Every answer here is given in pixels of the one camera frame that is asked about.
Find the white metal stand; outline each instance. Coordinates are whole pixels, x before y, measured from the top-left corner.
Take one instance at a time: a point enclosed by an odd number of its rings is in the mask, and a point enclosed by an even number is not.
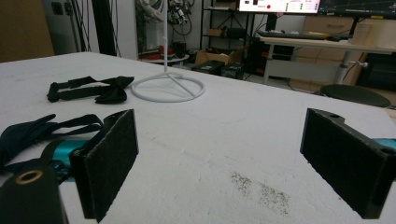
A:
[[[201,96],[204,92],[205,92],[205,85],[203,82],[195,79],[195,78],[191,78],[191,77],[183,77],[183,75],[179,74],[179,73],[175,73],[175,72],[168,72],[168,19],[167,19],[167,12],[168,12],[168,1],[164,1],[163,3],[163,58],[164,58],[164,63],[163,63],[163,69],[164,72],[160,73],[158,75],[155,75],[153,77],[147,77],[147,78],[143,78],[141,80],[138,80],[136,82],[133,82],[132,84],[132,93],[144,100],[148,100],[148,101],[152,101],[152,102],[160,102],[160,103],[177,103],[177,102],[184,102],[184,101],[189,101],[189,100],[193,100],[199,96]],[[160,99],[160,98],[154,98],[154,97],[148,97],[146,95],[140,94],[139,92],[136,91],[136,87],[137,85],[143,83],[143,82],[147,82],[147,81],[151,81],[151,80],[155,80],[155,79],[160,79],[160,78],[170,78],[172,79],[178,86],[180,86],[184,91],[186,91],[190,96],[189,97],[184,97],[184,98],[176,98],[176,99]],[[188,80],[191,82],[196,83],[197,85],[199,85],[201,87],[201,90],[197,93],[192,92],[191,90],[189,90],[187,87],[185,87],[183,84],[181,84],[178,79],[184,79],[184,80]]]

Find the brass ring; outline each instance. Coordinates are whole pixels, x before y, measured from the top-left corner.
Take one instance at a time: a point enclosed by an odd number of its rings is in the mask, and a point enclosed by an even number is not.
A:
[[[19,185],[30,184],[30,183],[36,181],[42,175],[43,175],[43,172],[40,170],[28,171],[28,172],[18,176],[17,179],[15,180],[15,182]]]

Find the black foam block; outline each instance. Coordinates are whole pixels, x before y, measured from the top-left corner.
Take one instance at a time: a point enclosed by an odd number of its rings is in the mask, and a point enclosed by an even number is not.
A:
[[[395,178],[396,152],[344,121],[309,108],[301,153],[362,218],[379,218]]]
[[[68,223],[55,171],[35,166],[9,178],[0,188],[0,223]]]
[[[137,154],[133,110],[123,113],[94,148],[70,154],[85,218],[105,217]]]

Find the black stool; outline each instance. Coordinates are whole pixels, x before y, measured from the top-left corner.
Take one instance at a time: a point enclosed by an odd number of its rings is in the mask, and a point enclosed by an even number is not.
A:
[[[363,105],[390,106],[390,100],[384,96],[357,86],[333,84],[320,88],[320,94]]]

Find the wooden desk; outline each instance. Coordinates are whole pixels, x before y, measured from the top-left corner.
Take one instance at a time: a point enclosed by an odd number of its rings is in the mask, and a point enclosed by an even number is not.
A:
[[[331,111],[369,137],[395,138],[396,126],[376,107],[180,70],[205,83],[199,98],[177,104],[141,100],[126,89],[120,105],[93,97],[48,102],[50,83],[92,76],[101,80],[159,74],[163,67],[112,56],[77,53],[0,63],[0,133],[16,123],[57,115],[99,118],[133,108],[139,155],[101,222],[107,223],[370,223],[396,220],[396,186],[378,220],[362,220],[300,153],[306,109]],[[149,92],[182,94],[173,81],[147,83]],[[90,138],[85,134],[76,138]],[[40,156],[48,142],[12,162]],[[5,177],[0,175],[0,184]],[[76,184],[60,186],[69,223],[84,218]]]
[[[302,80],[342,84],[343,78],[347,73],[347,67],[352,51],[378,54],[391,54],[393,51],[396,51],[396,49],[381,49],[368,46],[352,45],[346,41],[332,42],[327,40],[272,37],[261,37],[260,41],[270,45],[267,64],[265,66],[264,84],[268,82],[268,77],[290,77]],[[275,45],[292,46],[296,48],[336,49],[344,51],[345,55],[342,63],[339,66],[278,61],[272,58]]]

